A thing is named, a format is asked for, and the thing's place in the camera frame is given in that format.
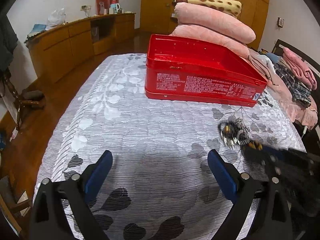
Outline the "pink bed sheet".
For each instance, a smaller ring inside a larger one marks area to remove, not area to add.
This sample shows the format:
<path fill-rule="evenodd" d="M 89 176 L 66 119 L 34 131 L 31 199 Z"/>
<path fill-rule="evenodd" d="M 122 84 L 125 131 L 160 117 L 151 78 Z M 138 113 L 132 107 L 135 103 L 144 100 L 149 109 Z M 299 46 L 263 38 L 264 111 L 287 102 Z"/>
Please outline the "pink bed sheet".
<path fill-rule="evenodd" d="M 292 100 L 290 91 L 277 74 L 274 80 L 276 85 L 267 79 L 267 87 L 270 89 L 270 94 L 287 113 L 291 122 L 298 122 L 309 130 L 313 129 L 318 122 L 318 109 L 313 97 L 310 96 L 311 105 L 305 108 Z"/>

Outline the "plaid folded clothes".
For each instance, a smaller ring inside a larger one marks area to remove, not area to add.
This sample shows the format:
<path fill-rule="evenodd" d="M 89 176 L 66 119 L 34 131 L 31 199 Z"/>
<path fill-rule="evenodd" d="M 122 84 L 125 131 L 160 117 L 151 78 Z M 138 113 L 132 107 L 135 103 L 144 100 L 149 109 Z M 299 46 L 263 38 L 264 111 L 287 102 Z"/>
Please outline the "plaid folded clothes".
<path fill-rule="evenodd" d="M 311 105 L 311 90 L 301 83 L 284 65 L 275 63 L 274 69 L 290 91 L 292 100 L 305 108 L 309 107 Z"/>

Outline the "pink folded blanket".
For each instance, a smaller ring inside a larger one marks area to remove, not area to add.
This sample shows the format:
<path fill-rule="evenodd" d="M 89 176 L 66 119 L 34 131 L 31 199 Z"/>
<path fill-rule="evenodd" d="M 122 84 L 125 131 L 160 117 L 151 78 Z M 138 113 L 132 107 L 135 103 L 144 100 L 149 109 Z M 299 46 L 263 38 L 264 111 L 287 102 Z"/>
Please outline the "pink folded blanket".
<path fill-rule="evenodd" d="M 283 59 L 289 65 L 296 78 L 304 83 L 308 89 L 317 89 L 317 81 L 312 70 L 298 57 L 298 55 L 292 52 L 289 48 L 284 47 Z"/>

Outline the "dark wooden headboard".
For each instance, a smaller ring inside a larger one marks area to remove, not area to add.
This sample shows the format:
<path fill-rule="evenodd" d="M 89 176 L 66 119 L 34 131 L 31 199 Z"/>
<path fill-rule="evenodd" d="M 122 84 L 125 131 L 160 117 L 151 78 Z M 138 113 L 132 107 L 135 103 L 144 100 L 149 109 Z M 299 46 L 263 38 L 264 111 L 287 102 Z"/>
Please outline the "dark wooden headboard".
<path fill-rule="evenodd" d="M 272 53 L 275 55 L 280 56 L 283 53 L 283 48 L 289 48 L 292 52 L 294 52 L 298 57 L 304 61 L 309 68 L 312 70 L 313 74 L 315 75 L 316 79 L 319 80 L 319 64 L 313 60 L 310 56 L 306 55 L 304 52 L 300 51 L 299 49 L 295 48 L 294 46 L 278 39 L 272 49 Z"/>

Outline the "beige scarf on bed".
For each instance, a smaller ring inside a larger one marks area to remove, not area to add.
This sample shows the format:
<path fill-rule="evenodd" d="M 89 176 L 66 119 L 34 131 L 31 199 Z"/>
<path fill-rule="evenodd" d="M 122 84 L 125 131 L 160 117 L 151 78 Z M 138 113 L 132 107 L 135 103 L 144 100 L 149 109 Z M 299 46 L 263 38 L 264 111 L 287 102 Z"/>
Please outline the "beige scarf on bed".
<path fill-rule="evenodd" d="M 276 76 L 274 64 L 267 56 L 261 55 L 255 50 L 249 49 L 248 60 L 261 75 L 266 77 L 268 81 L 271 81 L 273 85 L 276 85 L 274 80 L 274 77 Z"/>

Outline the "white floral grey tablecloth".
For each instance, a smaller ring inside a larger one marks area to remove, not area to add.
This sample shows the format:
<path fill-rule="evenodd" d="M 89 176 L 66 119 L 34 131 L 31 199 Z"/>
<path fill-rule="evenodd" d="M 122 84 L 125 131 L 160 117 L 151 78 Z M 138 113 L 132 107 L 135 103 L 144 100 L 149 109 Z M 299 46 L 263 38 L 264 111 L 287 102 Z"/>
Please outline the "white floral grey tablecloth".
<path fill-rule="evenodd" d="M 54 129 L 37 183 L 82 173 L 109 150 L 113 165 L 90 208 L 110 239 L 211 239 L 232 203 L 208 167 L 208 152 L 257 180 L 266 177 L 240 148 L 224 145 L 220 122 L 241 118 L 265 145 L 305 147 L 269 90 L 252 108 L 152 100 L 145 75 L 145 54 L 106 58 Z"/>

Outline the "wooden coat stand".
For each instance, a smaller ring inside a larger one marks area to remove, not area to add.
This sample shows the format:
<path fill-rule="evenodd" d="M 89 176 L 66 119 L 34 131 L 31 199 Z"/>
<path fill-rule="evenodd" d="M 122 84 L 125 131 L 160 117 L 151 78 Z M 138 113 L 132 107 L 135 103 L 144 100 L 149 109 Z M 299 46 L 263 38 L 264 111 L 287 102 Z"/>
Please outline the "wooden coat stand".
<path fill-rule="evenodd" d="M 1 98 L 15 121 L 16 130 L 19 131 L 22 124 L 23 111 L 25 109 L 43 109 L 46 100 L 44 94 L 39 90 L 19 93 L 10 78 L 11 73 L 8 69 L 1 71 L 1 84 L 3 86 Z"/>

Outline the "red metal tin box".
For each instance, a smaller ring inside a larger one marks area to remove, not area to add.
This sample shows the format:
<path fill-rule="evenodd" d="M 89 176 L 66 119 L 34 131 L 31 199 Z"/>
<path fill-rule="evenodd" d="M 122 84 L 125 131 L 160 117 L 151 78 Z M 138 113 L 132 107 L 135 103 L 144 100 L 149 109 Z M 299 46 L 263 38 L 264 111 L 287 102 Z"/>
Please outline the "red metal tin box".
<path fill-rule="evenodd" d="M 267 79 L 226 47 L 185 37 L 153 34 L 145 93 L 150 99 L 253 107 Z"/>

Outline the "lower pink folded quilt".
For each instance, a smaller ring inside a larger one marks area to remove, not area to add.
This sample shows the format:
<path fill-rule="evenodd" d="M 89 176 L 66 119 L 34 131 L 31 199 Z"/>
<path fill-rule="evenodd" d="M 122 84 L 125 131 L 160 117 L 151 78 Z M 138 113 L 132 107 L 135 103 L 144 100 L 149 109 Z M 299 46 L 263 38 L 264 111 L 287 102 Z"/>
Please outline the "lower pink folded quilt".
<path fill-rule="evenodd" d="M 249 57 L 249 49 L 244 44 L 199 25 L 178 25 L 170 35 L 210 42 L 224 46 L 240 57 Z"/>

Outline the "wooden sideboard cabinet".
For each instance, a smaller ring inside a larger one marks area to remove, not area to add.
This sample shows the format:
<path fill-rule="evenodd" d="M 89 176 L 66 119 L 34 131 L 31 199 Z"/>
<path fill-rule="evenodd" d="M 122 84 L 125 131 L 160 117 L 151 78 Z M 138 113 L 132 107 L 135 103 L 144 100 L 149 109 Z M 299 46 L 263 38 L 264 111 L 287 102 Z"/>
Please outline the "wooden sideboard cabinet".
<path fill-rule="evenodd" d="M 100 15 L 43 31 L 26 46 L 37 77 L 56 83 L 75 67 L 134 34 L 134 13 Z"/>

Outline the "dark hanging jackets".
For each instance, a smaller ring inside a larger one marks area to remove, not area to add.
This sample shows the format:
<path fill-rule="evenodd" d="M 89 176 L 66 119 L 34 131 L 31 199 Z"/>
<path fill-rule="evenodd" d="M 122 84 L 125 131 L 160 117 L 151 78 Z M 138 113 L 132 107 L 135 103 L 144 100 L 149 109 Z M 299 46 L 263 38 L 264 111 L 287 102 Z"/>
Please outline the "dark hanging jackets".
<path fill-rule="evenodd" d="M 13 53 L 17 47 L 17 35 L 6 15 L 1 17 L 0 22 L 0 68 L 6 71 L 13 61 Z"/>

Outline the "blue cloth on cabinet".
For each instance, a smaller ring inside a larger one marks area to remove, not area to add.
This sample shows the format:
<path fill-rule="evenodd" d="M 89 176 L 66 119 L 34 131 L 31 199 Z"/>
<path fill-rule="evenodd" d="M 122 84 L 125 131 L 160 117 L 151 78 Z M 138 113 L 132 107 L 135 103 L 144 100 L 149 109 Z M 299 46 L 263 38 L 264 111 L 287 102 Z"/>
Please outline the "blue cloth on cabinet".
<path fill-rule="evenodd" d="M 25 39 L 25 43 L 27 43 L 34 36 L 37 36 L 40 33 L 46 31 L 46 27 L 47 27 L 46 24 L 34 24 L 32 30 L 30 31 L 30 33 L 27 34 L 27 37 Z"/>

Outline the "white plastic bag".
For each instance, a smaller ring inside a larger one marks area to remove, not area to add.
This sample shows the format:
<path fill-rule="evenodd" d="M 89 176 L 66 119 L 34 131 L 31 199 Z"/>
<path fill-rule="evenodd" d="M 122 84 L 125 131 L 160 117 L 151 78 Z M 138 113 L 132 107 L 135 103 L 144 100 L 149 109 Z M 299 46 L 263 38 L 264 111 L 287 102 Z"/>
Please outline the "white plastic bag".
<path fill-rule="evenodd" d="M 50 30 L 59 25 L 65 24 L 65 22 L 66 22 L 65 8 L 54 10 L 47 18 L 46 30 Z"/>

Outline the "white blue kettle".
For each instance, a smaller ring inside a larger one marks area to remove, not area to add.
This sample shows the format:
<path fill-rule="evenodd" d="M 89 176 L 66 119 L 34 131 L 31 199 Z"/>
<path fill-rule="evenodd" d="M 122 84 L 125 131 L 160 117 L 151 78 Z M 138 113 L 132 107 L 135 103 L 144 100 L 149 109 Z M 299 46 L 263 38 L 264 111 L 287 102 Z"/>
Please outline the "white blue kettle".
<path fill-rule="evenodd" d="M 110 1 L 109 14 L 118 14 L 120 12 L 120 4 L 117 0 Z"/>

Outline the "red photo frames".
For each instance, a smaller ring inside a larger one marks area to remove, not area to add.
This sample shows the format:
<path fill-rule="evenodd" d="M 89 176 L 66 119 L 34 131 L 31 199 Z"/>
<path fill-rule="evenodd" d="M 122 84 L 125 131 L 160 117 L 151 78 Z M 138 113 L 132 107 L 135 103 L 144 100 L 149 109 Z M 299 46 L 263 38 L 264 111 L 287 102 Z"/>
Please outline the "red photo frames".
<path fill-rule="evenodd" d="M 95 0 L 97 15 L 107 15 L 109 14 L 111 0 Z"/>

